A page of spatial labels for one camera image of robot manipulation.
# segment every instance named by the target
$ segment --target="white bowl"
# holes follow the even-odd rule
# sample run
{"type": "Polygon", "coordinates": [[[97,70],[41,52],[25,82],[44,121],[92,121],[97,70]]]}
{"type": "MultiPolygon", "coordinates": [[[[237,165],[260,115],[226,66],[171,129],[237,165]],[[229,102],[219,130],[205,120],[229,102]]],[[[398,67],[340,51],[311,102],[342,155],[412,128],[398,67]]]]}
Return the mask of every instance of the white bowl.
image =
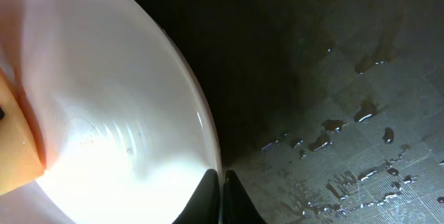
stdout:
{"type": "Polygon", "coordinates": [[[171,223],[221,171],[198,83],[133,0],[0,0],[0,12],[47,165],[0,196],[0,223],[171,223]]]}

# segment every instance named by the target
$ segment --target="wet floor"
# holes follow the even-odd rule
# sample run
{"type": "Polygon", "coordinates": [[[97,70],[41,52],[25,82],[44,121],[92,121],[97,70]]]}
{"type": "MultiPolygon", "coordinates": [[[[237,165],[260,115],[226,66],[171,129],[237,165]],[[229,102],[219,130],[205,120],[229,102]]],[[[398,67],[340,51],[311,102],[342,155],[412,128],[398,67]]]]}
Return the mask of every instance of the wet floor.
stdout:
{"type": "Polygon", "coordinates": [[[444,223],[444,0],[136,0],[267,223],[444,223]]]}

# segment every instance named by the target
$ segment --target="water puddle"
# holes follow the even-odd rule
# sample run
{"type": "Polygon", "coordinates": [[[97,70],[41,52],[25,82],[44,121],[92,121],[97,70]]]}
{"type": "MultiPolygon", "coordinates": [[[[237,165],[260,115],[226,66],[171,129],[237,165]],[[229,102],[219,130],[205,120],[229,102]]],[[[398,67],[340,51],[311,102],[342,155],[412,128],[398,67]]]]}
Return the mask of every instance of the water puddle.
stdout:
{"type": "Polygon", "coordinates": [[[339,204],[315,205],[315,203],[324,202],[324,199],[302,181],[296,181],[291,202],[296,208],[294,213],[300,216],[299,221],[308,219],[310,215],[314,215],[316,218],[326,218],[328,221],[332,221],[330,217],[343,218],[343,208],[339,204]]]}
{"type": "Polygon", "coordinates": [[[350,171],[346,171],[339,175],[335,174],[332,179],[328,180],[325,188],[342,202],[347,200],[357,190],[357,183],[356,177],[350,171]]]}
{"type": "Polygon", "coordinates": [[[391,128],[386,128],[382,139],[384,140],[384,143],[392,144],[395,141],[395,132],[391,128]]]}
{"type": "Polygon", "coordinates": [[[408,175],[408,176],[406,176],[406,177],[403,179],[403,182],[404,182],[405,184],[414,183],[414,182],[416,182],[416,177],[411,176],[411,175],[408,175]]]}
{"type": "Polygon", "coordinates": [[[397,169],[391,168],[387,170],[387,173],[393,175],[393,176],[397,176],[400,174],[400,172],[397,169]]]}
{"type": "Polygon", "coordinates": [[[364,208],[364,207],[372,207],[372,206],[375,206],[375,205],[376,206],[382,206],[384,203],[387,203],[390,199],[400,197],[401,195],[402,195],[401,192],[386,193],[381,200],[372,201],[370,203],[362,203],[359,206],[350,208],[349,211],[353,212],[353,211],[356,211],[356,210],[364,208]]]}
{"type": "Polygon", "coordinates": [[[290,147],[292,149],[297,148],[298,146],[301,146],[304,143],[304,140],[301,138],[293,139],[290,141],[290,147]]]}
{"type": "Polygon", "coordinates": [[[361,104],[361,110],[355,114],[355,122],[361,123],[377,115],[376,105],[370,100],[364,100],[361,104]]]}
{"type": "Polygon", "coordinates": [[[299,158],[302,160],[304,157],[306,157],[307,154],[305,154],[305,150],[299,150],[299,158]]]}
{"type": "Polygon", "coordinates": [[[402,190],[402,185],[399,182],[392,182],[391,188],[395,189],[395,190],[398,190],[398,191],[401,191],[402,190]]]}
{"type": "Polygon", "coordinates": [[[385,171],[385,170],[392,168],[392,167],[393,167],[392,163],[386,161],[383,164],[380,164],[376,167],[373,167],[371,169],[368,169],[368,170],[360,173],[358,175],[357,179],[358,179],[358,181],[364,182],[364,181],[370,179],[372,176],[376,175],[377,173],[379,173],[381,171],[385,171]]]}
{"type": "Polygon", "coordinates": [[[390,159],[390,162],[401,162],[407,151],[411,149],[410,145],[408,144],[401,145],[401,148],[403,150],[402,153],[398,154],[397,159],[390,159]]]}
{"type": "Polygon", "coordinates": [[[322,126],[324,126],[325,131],[335,131],[335,132],[340,132],[344,124],[345,121],[331,120],[331,119],[322,122],[322,126]]]}
{"type": "Polygon", "coordinates": [[[392,54],[393,42],[395,41],[403,22],[404,15],[402,14],[396,15],[392,19],[392,22],[384,29],[381,40],[375,51],[362,58],[361,62],[356,65],[355,71],[358,74],[363,74],[376,65],[385,64],[395,59],[392,54]]]}
{"type": "Polygon", "coordinates": [[[329,146],[330,144],[332,144],[332,139],[326,132],[322,132],[314,143],[308,145],[308,149],[311,152],[315,152],[329,146]]]}

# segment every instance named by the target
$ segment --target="black object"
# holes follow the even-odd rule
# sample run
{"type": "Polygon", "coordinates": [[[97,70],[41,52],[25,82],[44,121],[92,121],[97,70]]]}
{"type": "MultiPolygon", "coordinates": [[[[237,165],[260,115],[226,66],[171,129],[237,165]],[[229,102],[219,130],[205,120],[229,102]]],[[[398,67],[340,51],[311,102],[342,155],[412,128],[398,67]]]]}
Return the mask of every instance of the black object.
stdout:
{"type": "Polygon", "coordinates": [[[400,172],[397,169],[391,168],[387,170],[387,173],[391,175],[399,175],[400,172]]]}
{"type": "Polygon", "coordinates": [[[174,224],[213,224],[219,220],[219,179],[214,169],[205,172],[174,224]]]}
{"type": "MultiPolygon", "coordinates": [[[[209,169],[174,224],[215,224],[219,221],[219,179],[209,169]]],[[[224,224],[266,224],[234,171],[227,171],[223,185],[224,224]]]]}
{"type": "Polygon", "coordinates": [[[224,224],[266,224],[248,197],[236,173],[232,170],[225,174],[222,215],[224,224]]]}

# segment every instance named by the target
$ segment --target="orange object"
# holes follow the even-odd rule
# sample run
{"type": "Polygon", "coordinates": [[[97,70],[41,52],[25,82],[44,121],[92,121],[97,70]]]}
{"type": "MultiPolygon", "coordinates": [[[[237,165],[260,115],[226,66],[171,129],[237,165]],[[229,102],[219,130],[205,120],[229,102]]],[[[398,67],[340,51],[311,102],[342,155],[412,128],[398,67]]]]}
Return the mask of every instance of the orange object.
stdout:
{"type": "Polygon", "coordinates": [[[31,130],[0,71],[0,195],[33,181],[44,172],[31,130]]]}

